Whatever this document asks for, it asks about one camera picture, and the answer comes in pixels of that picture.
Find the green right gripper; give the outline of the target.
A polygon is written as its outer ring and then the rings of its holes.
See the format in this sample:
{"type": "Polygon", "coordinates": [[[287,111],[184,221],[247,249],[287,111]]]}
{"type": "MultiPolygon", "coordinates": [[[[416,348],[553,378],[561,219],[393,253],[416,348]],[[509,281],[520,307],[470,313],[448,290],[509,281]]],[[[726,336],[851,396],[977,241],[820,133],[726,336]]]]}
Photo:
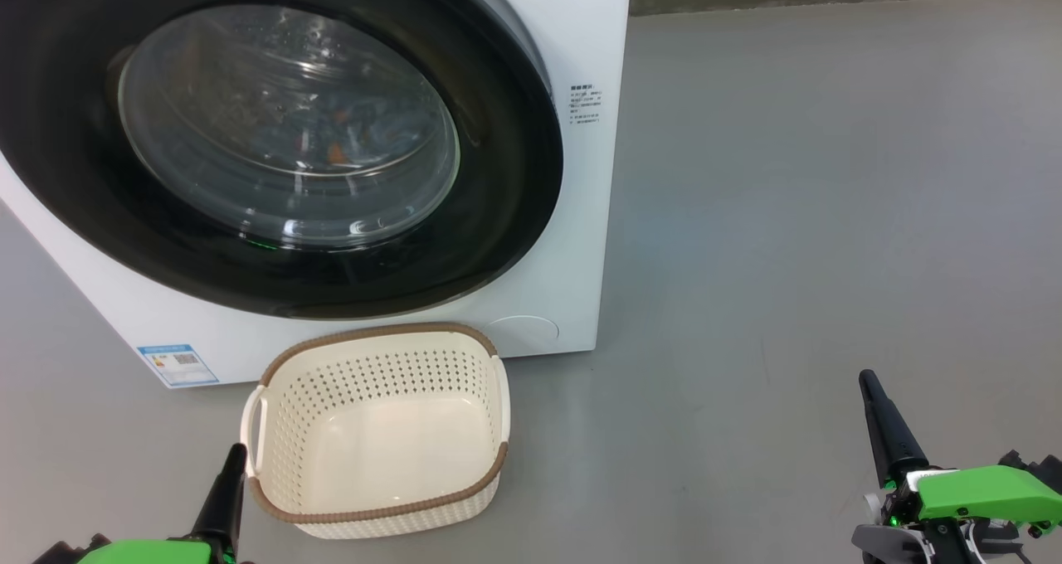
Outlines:
{"type": "Polygon", "coordinates": [[[852,533],[866,563],[986,563],[1010,554],[1027,563],[1021,534],[1059,529],[1060,493],[1035,474],[1003,464],[928,469],[876,372],[860,372],[860,393],[879,485],[893,484],[879,515],[852,533]]]}

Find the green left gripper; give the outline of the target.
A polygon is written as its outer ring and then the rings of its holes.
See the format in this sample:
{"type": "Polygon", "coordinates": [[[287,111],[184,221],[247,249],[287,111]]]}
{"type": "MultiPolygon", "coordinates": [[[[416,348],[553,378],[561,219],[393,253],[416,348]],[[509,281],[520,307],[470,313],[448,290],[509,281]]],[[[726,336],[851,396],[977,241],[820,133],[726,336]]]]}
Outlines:
{"type": "Polygon", "coordinates": [[[78,563],[213,563],[236,559],[247,449],[235,444],[192,525],[193,540],[129,540],[85,552],[78,563]]]}

